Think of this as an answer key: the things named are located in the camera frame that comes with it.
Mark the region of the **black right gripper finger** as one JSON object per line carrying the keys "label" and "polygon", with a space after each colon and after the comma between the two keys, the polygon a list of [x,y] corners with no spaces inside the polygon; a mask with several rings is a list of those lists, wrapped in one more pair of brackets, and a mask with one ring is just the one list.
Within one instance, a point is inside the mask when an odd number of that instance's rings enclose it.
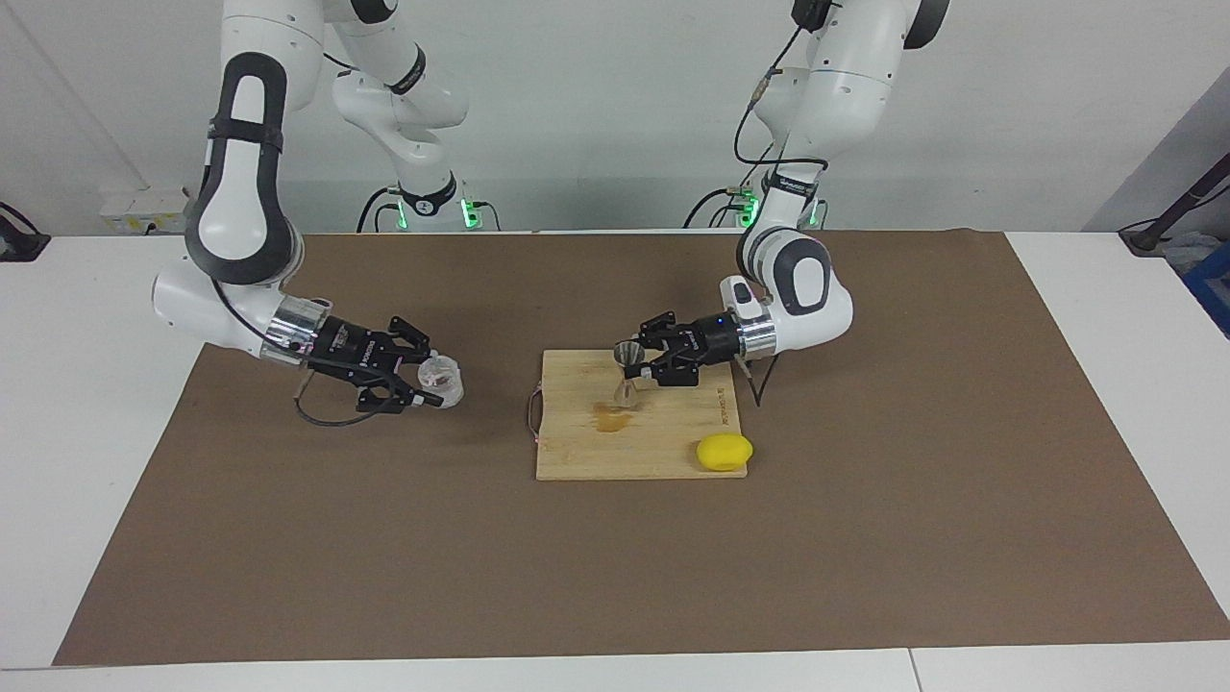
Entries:
{"label": "black right gripper finger", "polygon": [[355,374],[357,404],[359,413],[400,413],[406,408],[443,408],[445,399],[426,388],[417,388],[400,376],[391,380],[375,374]]}
{"label": "black right gripper finger", "polygon": [[386,336],[386,345],[383,345],[383,352],[392,358],[399,358],[401,363],[412,363],[418,366],[433,356],[430,337],[401,316],[394,315],[387,321]]}

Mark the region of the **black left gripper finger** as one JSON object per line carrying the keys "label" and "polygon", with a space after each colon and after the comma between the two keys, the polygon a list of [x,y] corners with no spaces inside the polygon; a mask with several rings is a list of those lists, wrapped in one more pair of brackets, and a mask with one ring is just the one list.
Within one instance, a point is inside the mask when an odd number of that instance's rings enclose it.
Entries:
{"label": "black left gripper finger", "polygon": [[649,368],[649,377],[663,388],[695,388],[700,381],[701,364],[676,352],[664,352],[646,368]]}
{"label": "black left gripper finger", "polygon": [[641,324],[633,342],[647,350],[679,352],[685,347],[685,331],[676,323],[675,311],[664,311]]}

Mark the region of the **steel double jigger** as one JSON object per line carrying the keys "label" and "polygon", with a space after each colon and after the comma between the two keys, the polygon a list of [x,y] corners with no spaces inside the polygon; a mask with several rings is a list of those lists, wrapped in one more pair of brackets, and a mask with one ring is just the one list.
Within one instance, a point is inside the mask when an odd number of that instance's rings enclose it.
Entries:
{"label": "steel double jigger", "polygon": [[629,368],[637,368],[645,356],[643,345],[636,340],[621,340],[614,347],[613,356],[624,372],[613,402],[616,408],[631,408],[636,403],[637,390],[633,380],[640,377],[640,372],[629,374]]}

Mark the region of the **small clear glass cup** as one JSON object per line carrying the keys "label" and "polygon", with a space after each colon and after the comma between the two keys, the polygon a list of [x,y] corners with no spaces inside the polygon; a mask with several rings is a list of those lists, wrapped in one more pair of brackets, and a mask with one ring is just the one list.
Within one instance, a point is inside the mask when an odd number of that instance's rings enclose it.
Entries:
{"label": "small clear glass cup", "polygon": [[417,379],[419,388],[442,399],[440,408],[453,408],[464,398],[461,369],[453,358],[433,352],[426,363],[418,364]]}

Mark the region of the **bamboo cutting board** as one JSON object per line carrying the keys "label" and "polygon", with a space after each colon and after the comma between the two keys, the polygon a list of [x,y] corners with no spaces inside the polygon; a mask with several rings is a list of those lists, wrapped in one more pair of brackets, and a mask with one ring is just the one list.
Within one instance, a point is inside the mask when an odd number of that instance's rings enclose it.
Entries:
{"label": "bamboo cutting board", "polygon": [[544,352],[536,481],[747,477],[747,465],[708,470],[696,457],[704,438],[740,433],[732,368],[704,368],[695,388],[638,380],[627,407],[615,399],[620,379],[610,352]]}

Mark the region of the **yellow lemon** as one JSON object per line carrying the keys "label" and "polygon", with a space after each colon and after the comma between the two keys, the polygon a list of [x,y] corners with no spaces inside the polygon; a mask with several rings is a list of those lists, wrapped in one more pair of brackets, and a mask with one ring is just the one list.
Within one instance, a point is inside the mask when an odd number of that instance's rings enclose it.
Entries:
{"label": "yellow lemon", "polygon": [[749,439],[737,433],[715,433],[696,444],[695,457],[704,470],[736,473],[747,470],[754,456]]}

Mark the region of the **brown table mat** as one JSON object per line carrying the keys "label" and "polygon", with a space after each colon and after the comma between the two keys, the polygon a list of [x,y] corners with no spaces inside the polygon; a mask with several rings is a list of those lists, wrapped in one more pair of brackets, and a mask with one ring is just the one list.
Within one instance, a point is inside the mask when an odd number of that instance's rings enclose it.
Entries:
{"label": "brown table mat", "polygon": [[542,352],[720,307],[716,235],[316,236],[295,293],[458,359],[341,430],[207,347],[58,665],[1230,639],[1001,234],[823,236],[840,340],[736,390],[743,479],[538,482]]}

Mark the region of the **black stand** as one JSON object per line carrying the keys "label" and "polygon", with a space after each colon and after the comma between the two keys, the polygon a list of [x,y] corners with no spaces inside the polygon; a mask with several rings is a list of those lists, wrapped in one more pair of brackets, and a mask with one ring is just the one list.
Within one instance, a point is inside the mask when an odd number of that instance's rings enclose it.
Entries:
{"label": "black stand", "polygon": [[1202,206],[1216,202],[1218,197],[1230,191],[1230,183],[1226,183],[1226,179],[1230,179],[1230,152],[1221,155],[1221,159],[1218,159],[1216,163],[1207,170],[1199,179],[1196,179],[1196,183],[1164,213],[1155,218],[1144,219],[1141,222],[1125,225],[1116,231],[1116,236],[1134,256],[1141,256],[1141,258],[1162,256],[1164,235],[1168,232],[1168,229],[1192,210],[1199,210]]}

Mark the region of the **blue crate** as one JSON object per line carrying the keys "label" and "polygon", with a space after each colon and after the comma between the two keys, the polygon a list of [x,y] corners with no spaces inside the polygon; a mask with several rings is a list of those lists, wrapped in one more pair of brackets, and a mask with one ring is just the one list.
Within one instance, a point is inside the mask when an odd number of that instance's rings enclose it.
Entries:
{"label": "blue crate", "polygon": [[1230,241],[1182,273],[1181,281],[1230,340]]}

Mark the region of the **white wall socket box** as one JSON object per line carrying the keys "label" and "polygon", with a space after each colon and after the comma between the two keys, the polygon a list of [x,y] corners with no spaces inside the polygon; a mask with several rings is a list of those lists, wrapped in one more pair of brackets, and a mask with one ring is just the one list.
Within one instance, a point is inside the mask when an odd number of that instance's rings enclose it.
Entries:
{"label": "white wall socket box", "polygon": [[192,202],[181,187],[114,193],[105,198],[98,215],[111,234],[182,235]]}

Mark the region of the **black clamp mount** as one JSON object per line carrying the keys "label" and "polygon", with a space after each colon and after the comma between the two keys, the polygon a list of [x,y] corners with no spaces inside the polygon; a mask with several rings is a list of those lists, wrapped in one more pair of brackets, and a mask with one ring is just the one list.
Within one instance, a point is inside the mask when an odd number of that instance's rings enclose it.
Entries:
{"label": "black clamp mount", "polygon": [[0,262],[36,261],[50,240],[21,210],[0,202]]}

